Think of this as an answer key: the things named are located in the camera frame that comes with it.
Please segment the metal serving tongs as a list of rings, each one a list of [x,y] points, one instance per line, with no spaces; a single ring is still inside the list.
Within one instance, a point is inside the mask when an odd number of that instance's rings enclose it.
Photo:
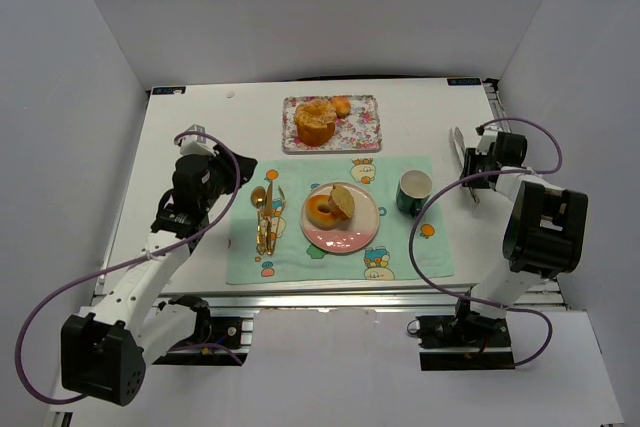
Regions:
[[[458,157],[458,161],[460,164],[460,169],[461,169],[461,176],[465,177],[465,152],[466,152],[466,146],[465,146],[465,142],[464,142],[464,136],[461,132],[461,130],[458,127],[453,127],[450,129],[450,142],[452,144],[452,147]],[[478,205],[480,203],[480,199],[476,193],[476,190],[472,187],[467,187],[466,190],[468,191],[471,199],[473,200],[475,205]]]

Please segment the orange glazed donut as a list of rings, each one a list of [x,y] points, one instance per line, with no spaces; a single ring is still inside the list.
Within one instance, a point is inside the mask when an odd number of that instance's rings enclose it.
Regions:
[[[307,219],[315,227],[331,229],[342,221],[342,217],[331,210],[329,201],[329,195],[314,195],[306,201]]]

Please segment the sliced herb bread piece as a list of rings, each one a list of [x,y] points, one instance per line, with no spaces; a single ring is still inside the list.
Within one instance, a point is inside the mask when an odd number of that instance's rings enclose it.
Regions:
[[[355,212],[355,200],[348,189],[334,184],[329,194],[330,212],[341,220],[349,220]]]

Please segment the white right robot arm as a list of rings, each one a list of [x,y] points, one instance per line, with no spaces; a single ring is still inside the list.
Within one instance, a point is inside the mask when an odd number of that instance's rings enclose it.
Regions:
[[[554,186],[538,174],[511,175],[511,169],[524,167],[528,143],[522,135],[486,129],[477,146],[467,147],[461,131],[454,129],[451,139],[462,177],[497,172],[463,186],[473,192],[491,189],[513,203],[502,242],[506,263],[495,267],[456,305],[459,323],[493,330],[529,288],[575,270],[582,253],[588,197]]]

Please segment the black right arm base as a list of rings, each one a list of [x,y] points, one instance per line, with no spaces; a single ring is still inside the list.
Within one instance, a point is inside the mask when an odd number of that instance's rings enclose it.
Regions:
[[[482,317],[470,309],[468,301],[459,300],[453,315],[418,316],[406,331],[419,341],[422,371],[515,368],[506,319]]]

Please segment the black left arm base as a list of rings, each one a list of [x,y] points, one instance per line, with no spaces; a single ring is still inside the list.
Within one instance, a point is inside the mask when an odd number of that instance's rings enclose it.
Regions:
[[[151,319],[178,305],[197,314],[196,333],[175,344],[155,365],[238,366],[224,347],[241,361],[246,359],[253,331],[250,314],[215,309],[206,299],[195,295],[178,295],[159,301],[151,310]]]

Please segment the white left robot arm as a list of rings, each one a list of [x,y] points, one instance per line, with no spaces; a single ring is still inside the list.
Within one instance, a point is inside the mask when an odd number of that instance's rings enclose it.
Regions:
[[[61,383],[72,392],[128,405],[146,369],[175,347],[206,343],[212,334],[208,303],[179,295],[151,311],[172,275],[195,251],[209,212],[222,196],[236,196],[258,162],[220,145],[179,141],[172,186],[158,204],[142,259],[85,314],[61,329]]]

